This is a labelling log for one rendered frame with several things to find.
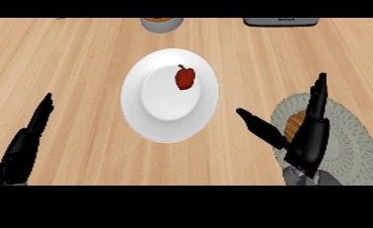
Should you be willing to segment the white round plate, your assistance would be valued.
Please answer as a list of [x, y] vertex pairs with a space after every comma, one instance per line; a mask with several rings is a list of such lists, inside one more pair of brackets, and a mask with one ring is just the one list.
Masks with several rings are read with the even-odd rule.
[[[181, 66], [194, 72], [187, 90], [177, 86]], [[138, 60], [122, 83], [121, 110], [130, 127], [146, 139], [160, 143], [189, 139], [208, 125], [217, 104], [217, 77], [196, 53], [165, 48]]]

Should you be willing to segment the orange bell pepper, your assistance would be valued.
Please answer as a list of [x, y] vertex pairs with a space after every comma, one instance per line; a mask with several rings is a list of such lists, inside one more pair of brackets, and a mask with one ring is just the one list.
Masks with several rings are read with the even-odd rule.
[[295, 138], [295, 135], [299, 131], [301, 125], [305, 121], [306, 117], [306, 111], [299, 111], [296, 114], [293, 114], [286, 122], [286, 129], [284, 129], [284, 136], [287, 141], [292, 141]]

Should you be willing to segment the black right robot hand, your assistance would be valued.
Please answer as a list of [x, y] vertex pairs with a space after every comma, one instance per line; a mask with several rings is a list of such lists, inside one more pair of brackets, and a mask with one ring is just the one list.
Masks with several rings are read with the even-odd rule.
[[311, 86], [306, 116], [292, 140], [287, 140], [277, 127], [264, 119], [258, 118], [242, 108], [236, 110], [247, 130], [278, 150], [287, 149], [286, 162], [309, 178], [315, 175], [329, 139], [329, 119], [324, 117], [326, 99], [326, 74], [320, 73]]

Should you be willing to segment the dark grey appliance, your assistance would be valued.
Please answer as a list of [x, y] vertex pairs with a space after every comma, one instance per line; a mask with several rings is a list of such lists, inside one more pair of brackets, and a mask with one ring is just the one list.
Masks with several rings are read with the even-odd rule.
[[250, 27], [309, 27], [318, 18], [245, 18], [243, 23]]

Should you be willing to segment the grey-green round woven placemat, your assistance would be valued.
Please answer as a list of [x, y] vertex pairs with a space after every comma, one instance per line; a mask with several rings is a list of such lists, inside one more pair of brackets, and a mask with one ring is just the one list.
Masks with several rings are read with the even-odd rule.
[[[306, 110], [311, 95], [293, 94], [277, 104], [271, 114], [271, 124], [284, 134], [292, 115]], [[329, 172], [345, 186], [373, 186], [373, 138], [368, 130], [348, 108], [327, 98], [324, 117], [330, 131], [320, 170]], [[281, 169], [290, 164], [284, 161], [286, 149], [273, 148]]]

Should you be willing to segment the grey pot with orange contents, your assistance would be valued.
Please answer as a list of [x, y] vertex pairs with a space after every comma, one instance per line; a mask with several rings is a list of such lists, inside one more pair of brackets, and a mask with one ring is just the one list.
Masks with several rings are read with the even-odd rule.
[[156, 34], [163, 34], [174, 31], [181, 25], [183, 18], [169, 18], [169, 19], [146, 19], [141, 18], [140, 22], [144, 29]]

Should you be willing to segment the red bell pepper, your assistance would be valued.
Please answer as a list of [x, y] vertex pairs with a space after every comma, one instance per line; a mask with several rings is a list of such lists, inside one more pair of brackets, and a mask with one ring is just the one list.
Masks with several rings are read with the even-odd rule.
[[178, 68], [180, 70], [175, 75], [177, 86], [181, 90], [187, 90], [193, 85], [194, 71], [191, 68], [184, 68], [181, 64], [178, 65]]

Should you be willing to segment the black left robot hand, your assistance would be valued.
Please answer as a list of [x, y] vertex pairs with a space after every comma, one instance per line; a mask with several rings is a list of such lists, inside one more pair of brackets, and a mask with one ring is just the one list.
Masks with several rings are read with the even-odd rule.
[[34, 169], [40, 139], [54, 110], [53, 95], [45, 94], [28, 126], [20, 128], [0, 160], [0, 186], [23, 185]]

